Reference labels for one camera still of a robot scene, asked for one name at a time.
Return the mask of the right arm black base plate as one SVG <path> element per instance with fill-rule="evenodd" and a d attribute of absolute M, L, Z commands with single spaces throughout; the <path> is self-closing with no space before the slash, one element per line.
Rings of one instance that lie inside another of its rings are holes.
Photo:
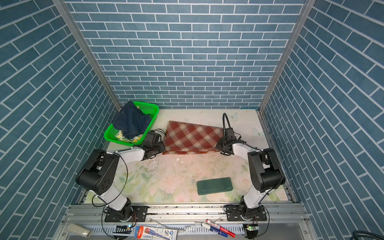
<path fill-rule="evenodd" d="M 245 205 L 224 205 L 223 210 L 228 222 L 266 221 L 267 215 L 263 207 L 249 209 Z"/>

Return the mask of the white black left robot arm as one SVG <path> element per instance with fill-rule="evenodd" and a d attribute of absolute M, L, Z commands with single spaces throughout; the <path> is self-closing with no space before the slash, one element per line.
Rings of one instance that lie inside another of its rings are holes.
<path fill-rule="evenodd" d="M 122 187 L 114 186 L 117 169 L 121 166 L 128 170 L 129 163 L 151 159 L 165 151 L 162 137 L 166 133 L 161 129 L 149 131 L 142 144 L 113 153 L 102 149 L 94 150 L 79 170 L 76 183 L 92 191 L 103 201 L 101 207 L 108 207 L 115 212 L 127 213 L 131 210 L 129 199 L 123 196 Z"/>

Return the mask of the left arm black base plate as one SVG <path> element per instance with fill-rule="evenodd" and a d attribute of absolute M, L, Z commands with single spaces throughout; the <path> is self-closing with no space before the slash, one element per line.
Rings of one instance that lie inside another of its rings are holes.
<path fill-rule="evenodd" d="M 103 213 L 106 215 L 104 221 L 107 223 L 137 223 L 145 222 L 148 206 L 125 206 L 122 210 L 116 211 L 112 208 L 106 208 Z"/>

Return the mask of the red plaid skirt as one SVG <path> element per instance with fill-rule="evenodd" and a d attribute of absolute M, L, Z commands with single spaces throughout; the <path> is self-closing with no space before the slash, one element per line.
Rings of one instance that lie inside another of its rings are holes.
<path fill-rule="evenodd" d="M 164 155 L 193 155 L 218 152 L 216 145 L 223 137 L 219 127 L 170 121 L 164 140 Z"/>

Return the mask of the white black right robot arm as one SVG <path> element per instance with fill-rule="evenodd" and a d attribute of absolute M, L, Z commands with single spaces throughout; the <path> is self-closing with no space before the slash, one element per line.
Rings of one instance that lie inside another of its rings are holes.
<path fill-rule="evenodd" d="M 241 206 L 245 211 L 257 209 L 264 198 L 286 182 L 283 169 L 277 160 L 275 150 L 260 150 L 236 137 L 232 128 L 223 130 L 223 137 L 216 148 L 225 156 L 235 155 L 249 163 L 252 186 L 243 196 Z"/>

